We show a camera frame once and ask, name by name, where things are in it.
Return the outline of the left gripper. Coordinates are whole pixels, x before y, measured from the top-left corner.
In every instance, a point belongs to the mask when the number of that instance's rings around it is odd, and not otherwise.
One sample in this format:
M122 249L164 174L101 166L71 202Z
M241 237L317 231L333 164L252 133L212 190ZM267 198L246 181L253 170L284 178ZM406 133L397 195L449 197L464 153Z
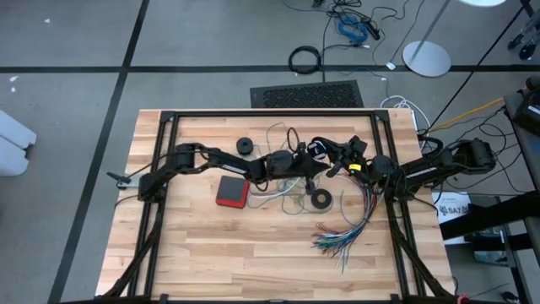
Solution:
M310 154L305 151L278 150L266 157L267 176L304 176L307 195L311 195L316 190L314 178L317 173L311 172L311 167L314 170L330 169L326 163L311 160Z

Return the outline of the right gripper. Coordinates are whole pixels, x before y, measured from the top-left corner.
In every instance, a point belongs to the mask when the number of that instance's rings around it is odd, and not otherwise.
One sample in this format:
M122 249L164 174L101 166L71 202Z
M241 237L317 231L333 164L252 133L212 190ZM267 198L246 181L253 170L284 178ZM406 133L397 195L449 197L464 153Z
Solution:
M337 161L333 167L326 172L326 176L332 178L343 168L348 176L357 180L380 180L380 174L371 165L371 160L367 160L364 155L354 153L347 143L339 144L328 138L315 137L312 143L316 145L316 150L325 154L338 154ZM348 166L359 164L362 166L360 171L349 171Z

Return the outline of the black flat reel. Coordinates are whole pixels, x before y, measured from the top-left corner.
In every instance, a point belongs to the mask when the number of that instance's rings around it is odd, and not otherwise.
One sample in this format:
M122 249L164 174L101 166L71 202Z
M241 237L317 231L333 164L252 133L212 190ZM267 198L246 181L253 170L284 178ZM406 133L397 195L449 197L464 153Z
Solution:
M327 209L332 204L332 195L326 189L318 188L311 194L310 201L315 209Z

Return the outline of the black perforated computer case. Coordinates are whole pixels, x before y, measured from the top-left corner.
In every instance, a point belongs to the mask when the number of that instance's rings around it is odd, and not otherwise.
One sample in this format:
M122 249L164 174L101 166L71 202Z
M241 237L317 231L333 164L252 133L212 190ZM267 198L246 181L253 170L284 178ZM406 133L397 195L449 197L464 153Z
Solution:
M252 108L363 108L355 80L250 88Z

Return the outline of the red box with black base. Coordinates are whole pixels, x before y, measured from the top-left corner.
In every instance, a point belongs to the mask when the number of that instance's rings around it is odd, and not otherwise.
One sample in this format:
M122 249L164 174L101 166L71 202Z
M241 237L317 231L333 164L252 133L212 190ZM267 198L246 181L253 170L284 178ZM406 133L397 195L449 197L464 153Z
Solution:
M250 183L238 177L222 176L215 202L217 205L243 209L246 206Z

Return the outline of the white printed sign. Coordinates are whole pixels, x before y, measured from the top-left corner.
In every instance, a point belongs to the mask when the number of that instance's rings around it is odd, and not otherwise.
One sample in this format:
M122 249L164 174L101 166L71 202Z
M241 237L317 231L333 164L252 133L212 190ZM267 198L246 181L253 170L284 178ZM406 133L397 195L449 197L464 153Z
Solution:
M461 217L468 212L471 203L467 193L464 192L432 192L432 199L438 211L438 221L440 224L449 220Z

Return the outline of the grey lamp stand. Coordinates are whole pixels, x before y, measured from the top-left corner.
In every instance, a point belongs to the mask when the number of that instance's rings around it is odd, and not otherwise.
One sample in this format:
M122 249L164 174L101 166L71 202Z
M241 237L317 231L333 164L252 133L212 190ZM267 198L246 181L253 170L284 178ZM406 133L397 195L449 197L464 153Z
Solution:
M451 68L451 57L446 49L428 41L431 32L439 22L450 1L444 1L423 38L420 41L407 44L402 51L403 62L412 72L418 75L437 78L448 73Z

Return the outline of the black metal stand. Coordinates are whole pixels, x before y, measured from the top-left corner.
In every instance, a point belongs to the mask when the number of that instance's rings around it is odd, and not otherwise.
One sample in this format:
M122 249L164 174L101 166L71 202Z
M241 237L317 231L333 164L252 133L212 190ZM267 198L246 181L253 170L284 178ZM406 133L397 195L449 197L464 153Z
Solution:
M540 193L531 191L489 207L473 205L465 215L440 224L443 239L450 240L518 220L540 220ZM527 233L504 237L474 237L478 251L511 251L532 249L540 259L540 228Z

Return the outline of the white bulky object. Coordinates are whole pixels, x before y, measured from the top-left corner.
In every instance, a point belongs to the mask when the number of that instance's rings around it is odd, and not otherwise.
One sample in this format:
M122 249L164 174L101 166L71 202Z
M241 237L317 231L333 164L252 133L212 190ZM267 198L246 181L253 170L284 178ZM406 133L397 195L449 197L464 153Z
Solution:
M30 161L26 150L35 145L37 135L22 123L0 110L0 177L20 176Z

